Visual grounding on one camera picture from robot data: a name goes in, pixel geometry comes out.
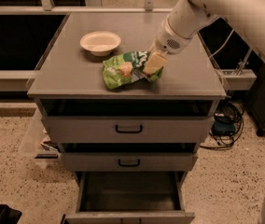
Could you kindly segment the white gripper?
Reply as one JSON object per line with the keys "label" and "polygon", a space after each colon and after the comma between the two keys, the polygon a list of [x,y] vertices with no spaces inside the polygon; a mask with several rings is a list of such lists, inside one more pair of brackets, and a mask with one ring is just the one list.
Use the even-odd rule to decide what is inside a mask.
{"label": "white gripper", "polygon": [[168,60],[162,55],[178,54],[190,43],[190,41],[190,38],[180,37],[174,32],[168,20],[165,19],[161,23],[157,35],[149,48],[150,52],[155,52],[146,62],[143,72],[147,75],[154,74],[168,62]]}

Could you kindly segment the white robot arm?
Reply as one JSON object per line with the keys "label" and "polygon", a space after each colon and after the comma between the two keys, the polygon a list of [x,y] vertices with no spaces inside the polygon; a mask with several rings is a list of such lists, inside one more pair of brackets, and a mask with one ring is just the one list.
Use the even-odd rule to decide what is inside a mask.
{"label": "white robot arm", "polygon": [[[265,0],[179,0],[160,25],[146,71],[156,71],[168,54],[181,52],[193,36],[217,18],[224,19],[265,62]],[[255,223],[238,217],[195,224],[265,224],[265,196]]]}

